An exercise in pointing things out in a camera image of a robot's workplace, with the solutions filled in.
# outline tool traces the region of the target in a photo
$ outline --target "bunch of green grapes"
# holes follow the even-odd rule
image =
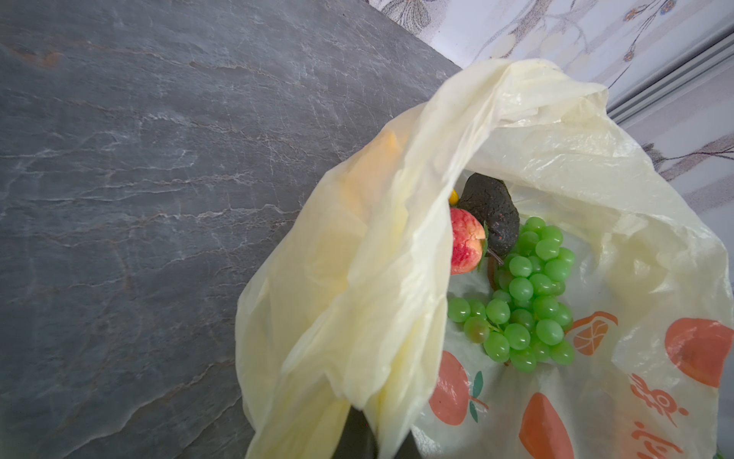
[[[495,271],[497,289],[488,304],[452,298],[448,318],[464,324],[464,333],[484,347],[497,362],[512,362],[518,371],[532,372],[549,358],[573,363],[573,347],[565,332],[573,324],[571,310],[558,301],[576,256],[561,247],[563,233],[530,217],[520,229],[512,252]]]

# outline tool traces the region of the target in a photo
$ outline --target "black object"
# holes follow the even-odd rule
[[[339,444],[332,459],[375,459],[377,457],[377,441],[370,429],[364,413],[352,407],[344,423]],[[403,441],[395,459],[422,459],[415,444],[413,433],[409,432]]]
[[[512,250],[520,233],[520,215],[502,180],[472,174],[457,207],[487,226],[487,248],[496,258]]]

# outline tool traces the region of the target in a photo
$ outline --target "gray table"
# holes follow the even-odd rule
[[[0,31],[2,457],[240,458],[240,291],[457,67],[358,0],[6,1]]]

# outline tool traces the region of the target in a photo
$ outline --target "red fruit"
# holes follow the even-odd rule
[[[454,253],[451,256],[451,274],[470,272],[482,259],[484,228],[464,209],[451,208],[451,228],[454,230]]]
[[[540,392],[530,397],[520,426],[520,443],[533,459],[573,459],[566,426],[550,403]]]
[[[433,414],[446,424],[459,425],[464,422],[469,408],[469,379],[464,367],[449,352],[443,351],[441,355],[438,382],[428,404]]]
[[[734,330],[708,319],[678,319],[665,333],[670,361],[685,375],[711,387],[719,387],[732,341]]]

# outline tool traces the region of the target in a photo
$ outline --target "black fruit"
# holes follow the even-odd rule
[[[487,246],[495,255],[504,257],[517,242],[520,215],[502,180],[472,174],[457,207],[487,226]]]

